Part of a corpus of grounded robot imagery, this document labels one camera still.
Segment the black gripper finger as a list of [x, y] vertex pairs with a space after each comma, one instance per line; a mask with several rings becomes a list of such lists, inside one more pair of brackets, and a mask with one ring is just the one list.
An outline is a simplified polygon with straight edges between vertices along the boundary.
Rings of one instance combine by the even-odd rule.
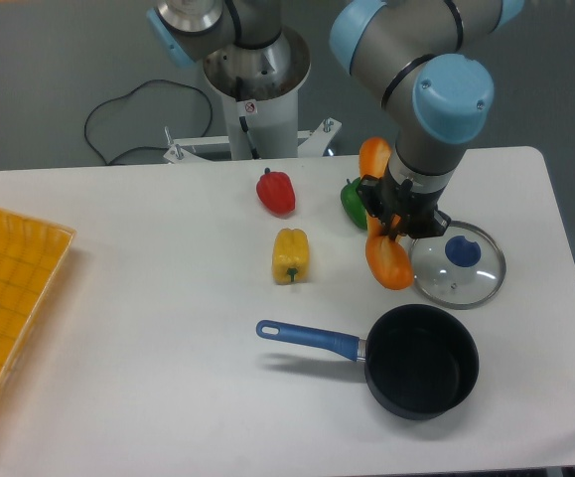
[[407, 235], [407, 226], [409, 222], [408, 215], [394, 214], [390, 218], [388, 228], [388, 238], [394, 242], [400, 242]]
[[359, 180], [357, 194], [366, 213], [376, 219], [381, 230], [387, 234], [390, 230], [391, 209], [385, 201], [382, 180], [374, 176], [363, 176]]

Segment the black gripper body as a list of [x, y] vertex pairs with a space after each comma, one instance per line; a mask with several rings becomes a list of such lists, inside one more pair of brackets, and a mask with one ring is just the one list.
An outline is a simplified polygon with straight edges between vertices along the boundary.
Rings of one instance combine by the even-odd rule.
[[411, 238], [441, 237], [451, 224], [451, 218], [441, 212], [438, 201], [444, 188], [436, 192], [423, 193], [413, 190], [409, 179], [397, 182], [389, 172], [381, 178], [385, 201], [391, 215], [408, 215], [407, 236]]

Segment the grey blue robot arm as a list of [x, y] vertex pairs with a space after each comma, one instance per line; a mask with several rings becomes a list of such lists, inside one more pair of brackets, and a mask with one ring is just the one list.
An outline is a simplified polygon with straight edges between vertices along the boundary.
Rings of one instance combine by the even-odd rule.
[[[336, 18], [335, 58], [399, 128], [383, 170], [362, 173], [358, 188], [386, 236], [433, 238], [449, 227], [439, 198], [494, 100], [490, 74], [461, 50], [521, 9], [519, 1], [352, 1]], [[172, 61], [201, 65], [220, 95], [233, 158], [295, 155], [311, 59], [278, 2], [161, 1], [147, 18]]]

